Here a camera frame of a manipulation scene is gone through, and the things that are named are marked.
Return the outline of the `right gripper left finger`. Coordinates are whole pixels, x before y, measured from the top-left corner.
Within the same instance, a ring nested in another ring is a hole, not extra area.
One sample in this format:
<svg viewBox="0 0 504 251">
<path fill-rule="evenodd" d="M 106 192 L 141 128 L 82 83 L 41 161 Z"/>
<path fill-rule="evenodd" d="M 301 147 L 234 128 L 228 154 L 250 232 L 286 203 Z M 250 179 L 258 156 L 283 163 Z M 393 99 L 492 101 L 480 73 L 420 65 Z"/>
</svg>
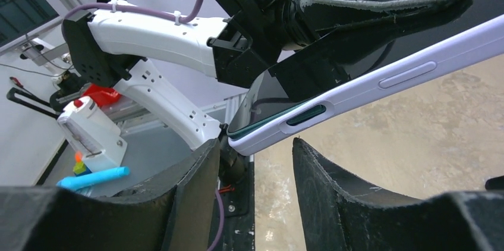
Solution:
<svg viewBox="0 0 504 251">
<path fill-rule="evenodd" d="M 2 250 L 206 250 L 219 141 L 118 196 L 59 187 L 1 188 Z"/>
</svg>

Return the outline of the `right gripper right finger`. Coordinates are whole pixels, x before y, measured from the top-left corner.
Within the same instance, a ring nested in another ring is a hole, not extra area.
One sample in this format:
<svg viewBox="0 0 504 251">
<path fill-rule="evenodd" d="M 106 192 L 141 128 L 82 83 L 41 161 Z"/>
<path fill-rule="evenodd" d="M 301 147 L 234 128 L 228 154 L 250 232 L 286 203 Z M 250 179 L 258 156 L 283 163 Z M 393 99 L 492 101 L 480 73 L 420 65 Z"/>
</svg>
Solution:
<svg viewBox="0 0 504 251">
<path fill-rule="evenodd" d="M 416 199 L 369 183 L 306 141 L 292 147 L 308 250 L 502 250 L 503 191 Z"/>
</svg>

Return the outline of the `phone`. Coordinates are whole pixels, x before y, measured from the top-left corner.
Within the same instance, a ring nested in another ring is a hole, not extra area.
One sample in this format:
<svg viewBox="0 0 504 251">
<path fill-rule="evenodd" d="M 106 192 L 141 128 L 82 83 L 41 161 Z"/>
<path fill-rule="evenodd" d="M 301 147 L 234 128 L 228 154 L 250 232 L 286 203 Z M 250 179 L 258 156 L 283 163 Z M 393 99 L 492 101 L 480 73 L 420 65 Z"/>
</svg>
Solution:
<svg viewBox="0 0 504 251">
<path fill-rule="evenodd" d="M 248 156 L 368 103 L 503 53 L 503 0 L 332 32 L 258 76 L 228 126 Z"/>
</svg>

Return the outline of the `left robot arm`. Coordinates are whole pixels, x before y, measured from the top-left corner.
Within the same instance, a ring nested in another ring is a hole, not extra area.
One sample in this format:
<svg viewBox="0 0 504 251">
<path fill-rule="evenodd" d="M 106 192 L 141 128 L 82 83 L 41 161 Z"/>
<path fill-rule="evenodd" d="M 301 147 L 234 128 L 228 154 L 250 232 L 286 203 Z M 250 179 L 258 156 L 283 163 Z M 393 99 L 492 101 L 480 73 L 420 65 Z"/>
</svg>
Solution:
<svg viewBox="0 0 504 251">
<path fill-rule="evenodd" d="M 97 0 L 71 10 L 63 37 L 77 71 L 110 87 L 172 127 L 191 147 L 221 137 L 215 120 L 196 112 L 156 67 L 164 61 L 218 82 L 251 89 L 265 72 L 281 80 L 282 51 L 307 59 L 361 29 L 444 11 L 461 0 L 196 0 L 188 15 Z"/>
</svg>

